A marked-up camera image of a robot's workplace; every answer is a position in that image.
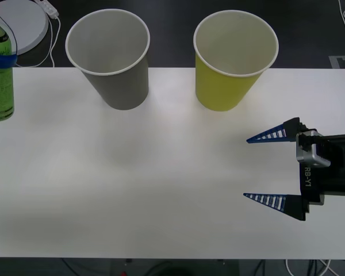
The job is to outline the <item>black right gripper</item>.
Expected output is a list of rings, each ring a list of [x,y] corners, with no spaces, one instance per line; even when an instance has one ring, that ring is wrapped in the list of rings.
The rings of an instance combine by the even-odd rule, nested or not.
[[[246,140],[247,143],[294,142],[308,128],[299,117],[283,122]],[[324,196],[345,196],[345,137],[300,137],[299,148],[310,153],[300,161],[301,195],[243,195],[299,221],[306,220],[309,205],[322,205]]]

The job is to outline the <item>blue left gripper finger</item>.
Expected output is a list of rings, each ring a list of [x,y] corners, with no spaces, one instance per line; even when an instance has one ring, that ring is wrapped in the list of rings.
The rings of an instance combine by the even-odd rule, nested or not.
[[[16,65],[17,55],[0,55],[0,69],[12,68]]]

